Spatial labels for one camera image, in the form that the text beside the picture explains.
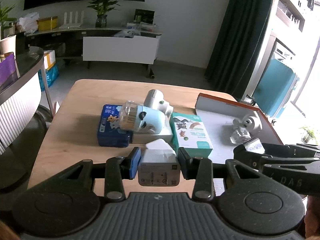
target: plastic bag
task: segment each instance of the plastic bag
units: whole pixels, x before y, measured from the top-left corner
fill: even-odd
[[[34,33],[38,29],[38,19],[39,14],[37,12],[28,13],[25,17],[19,18],[17,26],[22,32]]]
[[[113,36],[118,38],[133,38],[133,36],[141,36],[141,33],[136,29],[126,29],[116,33]]]

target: table leg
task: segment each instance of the table leg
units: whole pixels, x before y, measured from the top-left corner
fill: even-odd
[[[51,112],[52,117],[54,117],[53,105],[52,105],[52,101],[51,101],[50,94],[49,94],[49,86],[48,86],[47,77],[45,74],[44,64],[41,66],[41,76],[42,76],[42,80],[43,80],[43,84],[44,84],[44,91],[45,91],[45,95],[47,97],[50,112]]]

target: tv cabinet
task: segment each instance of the tv cabinet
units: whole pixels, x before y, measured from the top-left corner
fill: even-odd
[[[60,57],[71,59],[82,57],[83,61],[118,61],[144,64],[148,77],[154,78],[152,64],[157,57],[160,32],[140,31],[141,36],[133,38],[113,37],[122,27],[55,28],[27,34],[30,46],[45,48],[49,44],[65,43],[65,53]]]

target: cartoon bat illustration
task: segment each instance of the cartoon bat illustration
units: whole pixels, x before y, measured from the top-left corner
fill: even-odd
[[[178,130],[180,130],[180,129],[186,129],[187,128],[186,122],[189,122],[189,121],[187,119],[183,119],[182,121],[180,121],[178,118],[174,117],[173,122],[177,124]]]

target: white charger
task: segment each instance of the white charger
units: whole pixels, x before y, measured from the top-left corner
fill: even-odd
[[[180,182],[180,164],[174,150],[144,151],[138,166],[141,186],[172,187]]]

